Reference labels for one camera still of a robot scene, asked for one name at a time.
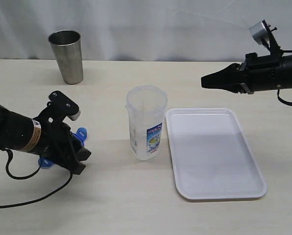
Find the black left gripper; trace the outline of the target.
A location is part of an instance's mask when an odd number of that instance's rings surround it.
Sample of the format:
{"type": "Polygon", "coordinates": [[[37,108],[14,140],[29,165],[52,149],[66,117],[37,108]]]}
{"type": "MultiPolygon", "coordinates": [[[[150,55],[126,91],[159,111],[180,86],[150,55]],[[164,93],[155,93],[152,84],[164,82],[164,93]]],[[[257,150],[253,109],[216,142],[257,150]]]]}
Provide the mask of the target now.
{"type": "Polygon", "coordinates": [[[86,167],[82,162],[91,156],[91,152],[72,135],[70,126],[55,118],[50,107],[43,109],[35,120],[40,121],[45,128],[48,148],[43,156],[72,174],[81,174],[86,167]]]}

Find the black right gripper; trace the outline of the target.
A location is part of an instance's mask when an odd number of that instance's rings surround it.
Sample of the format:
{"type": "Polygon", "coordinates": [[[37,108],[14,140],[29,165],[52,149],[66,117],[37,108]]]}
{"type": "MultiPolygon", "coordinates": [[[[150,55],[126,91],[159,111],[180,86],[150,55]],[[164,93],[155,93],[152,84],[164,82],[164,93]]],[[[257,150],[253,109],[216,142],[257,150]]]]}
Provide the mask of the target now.
{"type": "Polygon", "coordinates": [[[201,86],[206,89],[225,90],[235,94],[253,94],[258,91],[282,88],[280,72],[282,54],[258,56],[256,52],[245,55],[242,64],[233,63],[226,68],[201,77],[201,86]],[[242,73],[241,84],[220,84],[234,72],[242,73]]]}

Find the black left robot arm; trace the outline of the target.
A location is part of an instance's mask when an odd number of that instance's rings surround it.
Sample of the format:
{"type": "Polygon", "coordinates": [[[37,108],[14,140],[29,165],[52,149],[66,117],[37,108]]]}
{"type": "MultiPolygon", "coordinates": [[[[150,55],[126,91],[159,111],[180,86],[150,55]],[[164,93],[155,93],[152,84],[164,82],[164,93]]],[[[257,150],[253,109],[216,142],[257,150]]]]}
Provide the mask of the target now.
{"type": "Polygon", "coordinates": [[[72,134],[65,118],[76,120],[79,106],[60,92],[37,117],[30,118],[0,105],[0,148],[38,155],[79,175],[91,152],[72,134]]]}

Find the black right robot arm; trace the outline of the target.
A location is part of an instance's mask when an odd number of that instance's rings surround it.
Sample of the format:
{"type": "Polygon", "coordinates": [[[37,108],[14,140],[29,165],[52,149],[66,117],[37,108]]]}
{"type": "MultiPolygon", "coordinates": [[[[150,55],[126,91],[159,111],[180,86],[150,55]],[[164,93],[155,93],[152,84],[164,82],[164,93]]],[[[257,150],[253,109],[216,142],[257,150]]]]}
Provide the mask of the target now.
{"type": "Polygon", "coordinates": [[[243,63],[201,77],[201,86],[235,94],[292,89],[292,55],[248,53],[243,63]]]}

